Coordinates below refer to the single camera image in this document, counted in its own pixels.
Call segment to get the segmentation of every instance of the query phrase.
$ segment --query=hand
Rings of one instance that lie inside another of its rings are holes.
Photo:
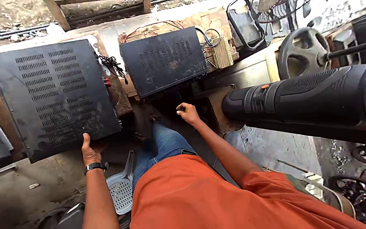
[[[197,114],[196,107],[191,104],[182,103],[176,107],[176,110],[178,110],[176,113],[190,125],[202,122]]]
[[[90,147],[90,135],[88,133],[83,134],[83,146],[81,151],[83,152],[84,166],[94,162],[101,162],[101,152],[107,147],[106,143],[95,144]]]

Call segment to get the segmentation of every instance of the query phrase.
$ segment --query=red wire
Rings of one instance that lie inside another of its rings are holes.
[[[174,23],[176,23],[176,24],[180,25],[180,26],[181,26],[181,28],[179,28],[179,27],[177,27],[176,25],[171,24],[171,23],[169,23],[169,22],[174,22]],[[130,36],[130,35],[132,35],[133,33],[135,33],[138,29],[142,29],[142,28],[145,28],[145,27],[147,27],[147,26],[154,25],[154,24],[158,24],[158,23],[167,23],[167,24],[169,24],[169,25],[171,25],[171,26],[176,27],[177,29],[184,29],[184,27],[183,27],[179,22],[175,22],[175,21],[171,21],[171,20],[167,20],[167,21],[163,21],[163,22],[155,22],[155,23],[152,23],[152,24],[149,24],[149,25],[145,25],[145,26],[142,26],[142,27],[138,27],[137,29],[135,29],[135,31],[134,31],[134,32],[132,32],[132,33],[128,34],[126,37],[124,37],[124,44],[125,44],[126,39],[128,39],[128,38],[129,38],[129,36]]]

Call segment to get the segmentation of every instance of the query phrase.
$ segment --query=orange shirt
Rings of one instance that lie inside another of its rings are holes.
[[[296,189],[282,173],[252,172],[246,190],[223,180],[199,157],[155,164],[138,181],[131,229],[366,229],[363,223]]]

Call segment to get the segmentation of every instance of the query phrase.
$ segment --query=white plastic chair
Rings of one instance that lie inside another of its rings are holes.
[[[131,150],[122,172],[107,178],[107,185],[118,215],[123,215],[132,209],[133,154]]]

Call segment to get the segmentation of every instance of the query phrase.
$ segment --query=wristwatch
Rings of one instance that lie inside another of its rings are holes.
[[[102,169],[102,170],[106,170],[107,167],[105,165],[102,165],[100,162],[94,162],[91,164],[88,164],[85,168],[84,168],[84,176],[87,173],[88,170],[91,169]]]

